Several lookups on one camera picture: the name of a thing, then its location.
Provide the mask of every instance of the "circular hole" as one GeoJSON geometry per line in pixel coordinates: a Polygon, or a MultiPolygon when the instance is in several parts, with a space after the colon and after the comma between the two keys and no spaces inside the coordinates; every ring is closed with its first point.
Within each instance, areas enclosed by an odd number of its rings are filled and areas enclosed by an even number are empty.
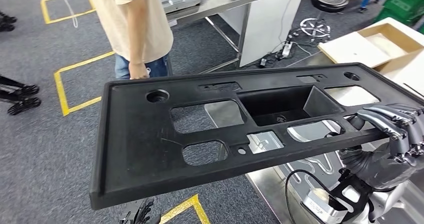
{"type": "Polygon", "coordinates": [[[238,153],[241,155],[246,155],[246,151],[243,148],[239,148],[238,153]]]}
{"type": "Polygon", "coordinates": [[[153,90],[146,95],[146,99],[152,103],[164,102],[169,99],[169,96],[170,94],[165,90],[153,90]]]}
{"type": "Polygon", "coordinates": [[[351,80],[355,80],[355,81],[359,80],[359,76],[351,72],[345,72],[344,76],[346,76],[346,78],[349,78],[351,80]]]}

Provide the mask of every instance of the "metal workbench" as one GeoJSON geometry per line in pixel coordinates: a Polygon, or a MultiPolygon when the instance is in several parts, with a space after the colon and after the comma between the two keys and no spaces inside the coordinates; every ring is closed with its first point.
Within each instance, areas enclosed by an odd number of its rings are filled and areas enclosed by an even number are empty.
{"type": "Polygon", "coordinates": [[[213,67],[209,70],[203,71],[202,73],[209,73],[215,71],[224,66],[235,63],[236,66],[239,66],[240,56],[243,53],[243,45],[245,42],[245,33],[249,20],[250,4],[256,0],[201,0],[199,6],[190,7],[188,9],[183,9],[180,11],[172,12],[167,14],[168,21],[177,21],[178,24],[186,24],[196,20],[205,18],[218,33],[231,45],[231,47],[237,52],[236,58],[228,62],[222,63],[213,67]],[[243,25],[238,40],[238,45],[236,45],[221,29],[219,29],[208,16],[212,16],[233,8],[246,5],[247,8],[244,13],[243,25]]]}
{"type": "MultiPolygon", "coordinates": [[[[302,59],[296,63],[289,65],[290,68],[316,66],[316,65],[332,65],[333,62],[322,52],[318,52],[312,56],[302,59]]],[[[231,101],[206,104],[205,110],[209,117],[214,121],[217,128],[220,126],[229,126],[235,124],[243,124],[237,104],[231,101]]],[[[309,127],[298,126],[292,130],[288,129],[290,135],[299,142],[307,142],[310,140],[320,139],[328,132],[338,132],[339,126],[334,125],[331,121],[322,121],[314,123],[309,127]]],[[[259,133],[248,136],[250,140],[250,149],[253,153],[273,150],[281,148],[283,144],[272,133],[259,133]]],[[[364,150],[374,150],[384,141],[367,143],[363,145],[364,150]]],[[[248,180],[252,183],[256,192],[268,204],[270,209],[276,215],[280,223],[291,223],[287,212],[286,196],[284,193],[284,184],[287,176],[295,169],[306,169],[314,173],[327,187],[336,184],[340,176],[338,170],[342,167],[342,163],[338,153],[332,152],[324,155],[315,156],[280,166],[275,166],[263,170],[258,170],[246,174],[248,180]]],[[[402,198],[402,204],[398,208],[392,208],[383,217],[379,218],[376,223],[392,224],[392,223],[424,223],[424,180],[420,176],[412,179],[418,187],[408,181],[408,187],[402,198]]],[[[290,180],[289,185],[289,201],[294,218],[297,223],[318,223],[311,217],[300,205],[299,202],[305,197],[307,191],[312,187],[319,187],[313,180],[310,181],[305,175],[298,175],[290,180]]]]}

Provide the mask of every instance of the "beige t-shirt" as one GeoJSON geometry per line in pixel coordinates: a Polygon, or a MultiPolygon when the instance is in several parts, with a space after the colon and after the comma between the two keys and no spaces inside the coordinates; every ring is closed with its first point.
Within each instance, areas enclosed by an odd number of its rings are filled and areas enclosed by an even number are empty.
{"type": "MultiPolygon", "coordinates": [[[[92,0],[112,49],[130,58],[127,6],[132,0],[92,0]]],[[[171,50],[174,38],[161,0],[147,0],[148,22],[143,58],[145,63],[162,58],[171,50]]]]}

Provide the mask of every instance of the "green plastic crate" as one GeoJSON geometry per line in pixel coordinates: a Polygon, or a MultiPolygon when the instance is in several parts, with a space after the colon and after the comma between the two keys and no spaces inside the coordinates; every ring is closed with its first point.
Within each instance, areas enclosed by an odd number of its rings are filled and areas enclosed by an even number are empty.
{"type": "Polygon", "coordinates": [[[380,14],[374,20],[374,22],[378,22],[378,21],[383,20],[387,17],[392,17],[393,19],[401,22],[404,25],[408,25],[408,26],[414,25],[420,19],[420,16],[414,16],[410,19],[405,19],[405,18],[397,15],[397,13],[395,13],[394,11],[387,9],[387,8],[383,8],[382,11],[380,12],[380,14]]]}
{"type": "Polygon", "coordinates": [[[404,19],[424,14],[424,0],[387,0],[384,7],[404,19]]]}

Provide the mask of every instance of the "blue jeans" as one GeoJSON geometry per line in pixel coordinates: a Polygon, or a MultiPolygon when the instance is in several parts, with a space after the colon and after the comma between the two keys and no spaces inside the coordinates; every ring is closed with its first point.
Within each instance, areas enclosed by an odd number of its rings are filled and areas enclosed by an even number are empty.
{"type": "MultiPolygon", "coordinates": [[[[126,60],[124,57],[115,54],[116,62],[115,62],[115,76],[119,80],[129,80],[130,79],[130,71],[128,66],[130,62],[126,60]]],[[[168,76],[168,54],[163,56],[162,58],[152,61],[150,63],[146,63],[146,68],[149,71],[149,76],[152,77],[163,77],[168,76]]]]}

